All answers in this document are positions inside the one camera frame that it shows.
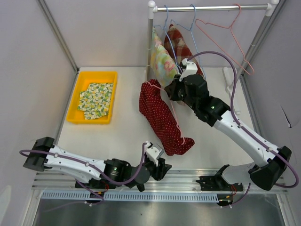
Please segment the red polka dot skirt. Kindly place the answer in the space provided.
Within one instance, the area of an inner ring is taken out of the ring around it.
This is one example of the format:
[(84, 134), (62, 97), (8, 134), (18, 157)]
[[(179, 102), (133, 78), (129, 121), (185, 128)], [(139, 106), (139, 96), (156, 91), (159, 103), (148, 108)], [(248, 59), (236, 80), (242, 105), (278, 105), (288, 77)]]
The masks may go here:
[(184, 155), (195, 144), (183, 137), (169, 106), (161, 97), (161, 86), (155, 79), (141, 85), (139, 112), (146, 118), (168, 156)]

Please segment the lemon print cloth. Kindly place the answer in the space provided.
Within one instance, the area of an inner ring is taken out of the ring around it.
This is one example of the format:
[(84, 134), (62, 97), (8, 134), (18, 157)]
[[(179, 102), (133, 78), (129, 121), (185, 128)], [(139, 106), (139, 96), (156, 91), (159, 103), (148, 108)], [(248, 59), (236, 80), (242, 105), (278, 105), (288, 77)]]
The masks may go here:
[(113, 91), (113, 83), (90, 83), (87, 90), (79, 93), (78, 110), (85, 120), (95, 120), (108, 116)]

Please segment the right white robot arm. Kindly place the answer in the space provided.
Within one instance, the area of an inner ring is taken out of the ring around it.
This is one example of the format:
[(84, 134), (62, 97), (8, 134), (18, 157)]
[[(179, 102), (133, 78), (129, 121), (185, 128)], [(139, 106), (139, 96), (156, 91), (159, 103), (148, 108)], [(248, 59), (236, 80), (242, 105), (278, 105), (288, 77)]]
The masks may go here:
[(288, 147), (279, 148), (248, 128), (225, 102), (209, 94), (207, 82), (200, 75), (183, 79), (177, 75), (164, 90), (170, 100), (184, 102), (198, 119), (227, 135), (252, 158), (249, 164), (221, 167), (214, 181), (218, 189), (225, 190), (235, 183), (254, 183), (269, 191), (277, 184), (292, 154)]

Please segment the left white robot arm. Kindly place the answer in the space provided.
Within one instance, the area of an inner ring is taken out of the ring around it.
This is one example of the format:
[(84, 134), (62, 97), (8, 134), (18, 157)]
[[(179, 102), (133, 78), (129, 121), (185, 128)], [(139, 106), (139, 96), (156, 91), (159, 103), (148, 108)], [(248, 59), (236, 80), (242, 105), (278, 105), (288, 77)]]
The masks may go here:
[(137, 187), (144, 191), (144, 185), (153, 178), (162, 180), (172, 168), (161, 157), (164, 150), (149, 141), (142, 144), (142, 156), (137, 166), (120, 159), (99, 160), (70, 153), (54, 144), (54, 139), (44, 137), (36, 140), (31, 150), (21, 150), (26, 157), (24, 168), (44, 172), (52, 170), (76, 179), (76, 187), (89, 189), (114, 189), (120, 186)]

